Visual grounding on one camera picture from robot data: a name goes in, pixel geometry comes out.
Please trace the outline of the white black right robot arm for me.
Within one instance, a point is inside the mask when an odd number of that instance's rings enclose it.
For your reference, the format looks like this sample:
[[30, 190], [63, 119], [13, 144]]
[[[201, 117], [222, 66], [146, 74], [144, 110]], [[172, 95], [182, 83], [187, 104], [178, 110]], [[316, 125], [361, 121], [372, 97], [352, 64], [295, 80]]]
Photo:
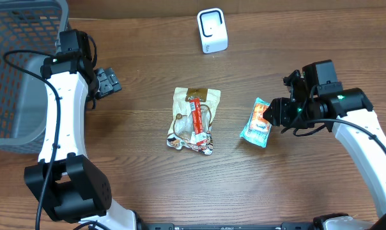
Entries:
[[347, 150], [372, 195], [379, 219], [356, 220], [344, 213], [314, 218], [314, 229], [386, 229], [386, 136], [372, 103], [359, 88], [312, 92], [301, 98], [276, 98], [263, 113], [273, 126], [318, 131], [321, 124]]

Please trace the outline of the teal orange snack packet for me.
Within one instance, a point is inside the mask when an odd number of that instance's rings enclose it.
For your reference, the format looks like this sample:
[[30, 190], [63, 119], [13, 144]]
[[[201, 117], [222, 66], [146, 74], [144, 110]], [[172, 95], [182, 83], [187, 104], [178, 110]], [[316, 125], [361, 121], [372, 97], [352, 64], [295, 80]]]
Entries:
[[240, 138], [246, 141], [266, 148], [268, 137], [272, 125], [263, 117], [263, 113], [268, 109], [269, 103], [257, 98], [247, 124], [240, 133]]

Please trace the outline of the red stick snack packet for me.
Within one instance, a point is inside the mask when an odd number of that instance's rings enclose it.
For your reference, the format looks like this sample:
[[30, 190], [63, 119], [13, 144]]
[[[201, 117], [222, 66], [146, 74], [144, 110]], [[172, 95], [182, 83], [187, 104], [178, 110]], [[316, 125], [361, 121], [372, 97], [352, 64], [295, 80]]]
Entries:
[[202, 146], [207, 142], [207, 136], [205, 132], [204, 115], [205, 109], [202, 108], [199, 98], [195, 98], [189, 101], [190, 109], [192, 113], [193, 126], [194, 126], [194, 139], [196, 145]]

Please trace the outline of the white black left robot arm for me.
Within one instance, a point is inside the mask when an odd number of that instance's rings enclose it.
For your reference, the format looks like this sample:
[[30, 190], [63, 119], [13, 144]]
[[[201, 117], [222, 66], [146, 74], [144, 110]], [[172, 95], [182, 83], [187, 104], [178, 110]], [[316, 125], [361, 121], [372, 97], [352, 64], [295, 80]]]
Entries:
[[48, 100], [45, 137], [38, 163], [24, 170], [38, 211], [79, 227], [146, 229], [136, 212], [112, 198], [106, 175], [87, 157], [85, 107], [98, 88], [92, 62], [78, 52], [59, 53], [45, 58], [41, 74]]

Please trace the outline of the beige pet treat bag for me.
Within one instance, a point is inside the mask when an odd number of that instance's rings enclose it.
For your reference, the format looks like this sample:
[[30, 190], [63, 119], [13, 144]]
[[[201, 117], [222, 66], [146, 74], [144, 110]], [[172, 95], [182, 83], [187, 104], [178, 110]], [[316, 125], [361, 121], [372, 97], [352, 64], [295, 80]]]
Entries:
[[[187, 148], [204, 155], [213, 153], [212, 124], [220, 102], [221, 91], [207, 88], [176, 88], [173, 95], [173, 120], [167, 133], [169, 147]], [[205, 109], [204, 123], [207, 142], [196, 145], [194, 126], [189, 101], [199, 98]]]

